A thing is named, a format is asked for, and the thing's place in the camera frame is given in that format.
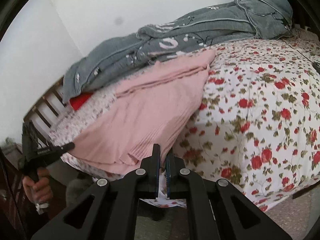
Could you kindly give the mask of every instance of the gray blanket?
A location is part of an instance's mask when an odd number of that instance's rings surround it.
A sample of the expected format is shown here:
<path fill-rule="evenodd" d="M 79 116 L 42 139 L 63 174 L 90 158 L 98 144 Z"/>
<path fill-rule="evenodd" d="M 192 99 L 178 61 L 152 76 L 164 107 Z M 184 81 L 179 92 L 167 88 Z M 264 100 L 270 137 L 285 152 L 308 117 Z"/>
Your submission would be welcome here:
<path fill-rule="evenodd" d="M 64 76 L 63 101 L 95 91 L 138 69 L 206 46 L 291 35 L 287 0 L 234 0 L 190 12 L 173 22 L 102 42 Z"/>

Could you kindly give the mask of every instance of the wooden bed frame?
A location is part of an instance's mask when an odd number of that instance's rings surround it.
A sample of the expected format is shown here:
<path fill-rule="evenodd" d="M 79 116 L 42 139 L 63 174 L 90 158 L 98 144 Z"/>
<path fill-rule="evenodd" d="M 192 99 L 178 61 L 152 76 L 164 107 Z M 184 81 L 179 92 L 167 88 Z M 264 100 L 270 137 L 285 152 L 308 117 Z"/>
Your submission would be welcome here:
<path fill-rule="evenodd" d="M 61 111 L 59 109 L 65 108 L 67 105 L 63 103 L 62 96 L 59 90 L 61 90 L 63 84 L 63 77 L 60 78 L 54 85 L 52 85 L 31 107 L 31 109 L 24 116 L 23 121 L 32 120 L 39 140 L 46 146 L 52 145 L 49 140 L 48 134 L 45 132 L 43 125 L 50 129 L 53 120 L 49 116 L 55 116 L 58 118 Z"/>

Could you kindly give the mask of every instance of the red rose print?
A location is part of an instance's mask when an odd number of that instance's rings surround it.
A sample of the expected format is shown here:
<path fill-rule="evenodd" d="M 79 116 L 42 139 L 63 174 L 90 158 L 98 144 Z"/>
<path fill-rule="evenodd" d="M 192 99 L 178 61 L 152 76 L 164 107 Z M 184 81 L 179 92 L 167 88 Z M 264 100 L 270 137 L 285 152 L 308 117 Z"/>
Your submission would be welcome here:
<path fill-rule="evenodd" d="M 311 142 L 315 142 L 317 139 L 317 131 L 316 130 L 313 130 L 311 133 L 310 133 L 310 141 Z"/>
<path fill-rule="evenodd" d="M 285 177 L 285 178 L 282 179 L 282 186 L 283 187 L 288 183 L 289 183 L 289 178 L 288 177 Z"/>
<path fill-rule="evenodd" d="M 291 113 L 288 109 L 283 108 L 282 111 L 280 112 L 282 118 L 284 118 L 285 120 L 290 120 L 291 118 Z"/>
<path fill-rule="evenodd" d="M 259 208 L 261 211 L 265 212 L 268 209 L 268 205 L 262 205 Z"/>
<path fill-rule="evenodd" d="M 290 84 L 290 81 L 289 81 L 289 79 L 287 79 L 287 78 L 282 78 L 281 81 L 282 81 L 282 83 L 285 84 L 285 85 L 289 85 L 289 84 Z"/>
<path fill-rule="evenodd" d="M 263 198 L 263 199 L 259 200 L 259 204 L 266 202 L 267 200 L 268 200 L 268 198 Z"/>
<path fill-rule="evenodd" d="M 197 130 L 198 130 L 198 128 L 192 127 L 192 128 L 189 129 L 189 132 L 190 132 L 190 133 L 196 133 Z"/>
<path fill-rule="evenodd" d="M 275 82 L 275 86 L 278 89 L 284 89 L 285 85 L 282 82 Z"/>
<path fill-rule="evenodd" d="M 308 106 L 309 106 L 309 101 L 303 99 L 303 100 L 302 100 L 302 104 L 303 104 L 305 107 L 308 107 Z"/>
<path fill-rule="evenodd" d="M 221 177 L 229 179 L 231 177 L 231 168 L 225 168 L 221 171 Z"/>
<path fill-rule="evenodd" d="M 315 155 L 313 155 L 313 163 L 318 164 L 320 162 L 320 151 L 317 151 Z"/>
<path fill-rule="evenodd" d="M 263 71 L 265 71 L 265 69 L 263 67 L 258 67 L 258 69 L 255 71 L 255 73 L 259 74 Z"/>
<path fill-rule="evenodd" d="M 301 96 L 302 96 L 302 98 L 304 100 L 309 100 L 310 99 L 310 97 L 309 97 L 309 95 L 307 93 L 301 93 Z"/>
<path fill-rule="evenodd" d="M 199 106 L 199 110 L 203 110 L 207 108 L 207 104 L 201 103 L 201 105 Z"/>
<path fill-rule="evenodd" d="M 217 80 L 216 78 L 210 78 L 210 79 L 208 80 L 208 83 L 214 83 L 216 80 Z"/>
<path fill-rule="evenodd" d="M 215 83 L 216 85 L 221 85 L 221 84 L 224 83 L 224 78 L 217 79 L 214 83 Z"/>
<path fill-rule="evenodd" d="M 217 125 L 217 127 L 216 127 L 216 131 L 215 131 L 215 135 L 218 135 L 219 134 L 219 131 L 220 131 L 220 128 L 218 127 L 218 125 Z"/>
<path fill-rule="evenodd" d="M 254 191 L 251 192 L 251 195 L 256 195 L 256 194 L 258 194 L 258 193 L 259 193 L 259 190 L 256 189 L 256 190 L 254 190 Z"/>
<path fill-rule="evenodd" d="M 272 152 L 269 149 L 264 149 L 261 153 L 262 162 L 267 163 L 272 158 Z"/>
<path fill-rule="evenodd" d="M 292 190 L 293 188 L 294 188 L 294 184 L 292 183 L 292 184 L 289 184 L 288 186 L 286 186 L 286 187 L 283 189 L 283 191 L 284 191 L 284 192 L 288 192 L 288 191 Z"/>
<path fill-rule="evenodd" d="M 244 133 L 250 128 L 250 122 L 246 122 L 243 126 L 240 127 L 240 131 Z"/>
<path fill-rule="evenodd" d="M 247 108 L 248 105 L 248 100 L 245 98 L 240 99 L 240 101 L 238 102 L 239 107 L 241 108 Z"/>
<path fill-rule="evenodd" d="M 249 100 L 248 101 L 248 105 L 247 105 L 247 108 L 250 108 L 250 107 L 253 107 L 253 100 Z"/>
<path fill-rule="evenodd" d="M 251 159 L 251 165 L 254 170 L 259 169 L 262 166 L 262 161 L 260 156 L 255 156 Z"/>

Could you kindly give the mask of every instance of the fabric fold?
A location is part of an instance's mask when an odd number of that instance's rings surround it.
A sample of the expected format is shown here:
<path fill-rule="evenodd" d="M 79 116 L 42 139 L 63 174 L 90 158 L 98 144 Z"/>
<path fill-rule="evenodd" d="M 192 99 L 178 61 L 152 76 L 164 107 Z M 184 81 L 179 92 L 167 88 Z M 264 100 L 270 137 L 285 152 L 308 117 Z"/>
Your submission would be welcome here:
<path fill-rule="evenodd" d="M 154 143 L 161 161 L 198 109 L 215 50 L 157 62 L 148 72 L 123 81 L 109 112 L 75 138 L 71 155 L 100 169 L 115 165 L 123 174 L 151 156 Z"/>

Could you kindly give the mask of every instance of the bed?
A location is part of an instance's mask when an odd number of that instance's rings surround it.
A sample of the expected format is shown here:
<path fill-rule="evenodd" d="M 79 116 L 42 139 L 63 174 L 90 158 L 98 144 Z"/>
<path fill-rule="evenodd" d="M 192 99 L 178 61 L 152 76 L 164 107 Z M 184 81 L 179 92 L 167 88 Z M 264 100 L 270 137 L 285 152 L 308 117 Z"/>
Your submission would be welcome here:
<path fill-rule="evenodd" d="M 277 41 L 251 39 L 213 46 L 217 56 L 202 103 L 173 146 L 187 168 L 206 179 L 228 179 L 263 211 L 319 179 L 320 90 L 312 63 L 320 60 L 320 46 L 311 32 L 300 29 L 295 34 Z M 34 120 L 47 145 L 72 141 L 116 100 L 117 83 L 98 90 L 74 111 L 62 104 L 61 82 L 25 117 Z M 94 178 L 124 176 L 68 153 L 61 158 Z M 156 200 L 145 201 L 163 208 L 185 207 L 184 200 L 166 197 L 163 172 L 159 189 Z"/>

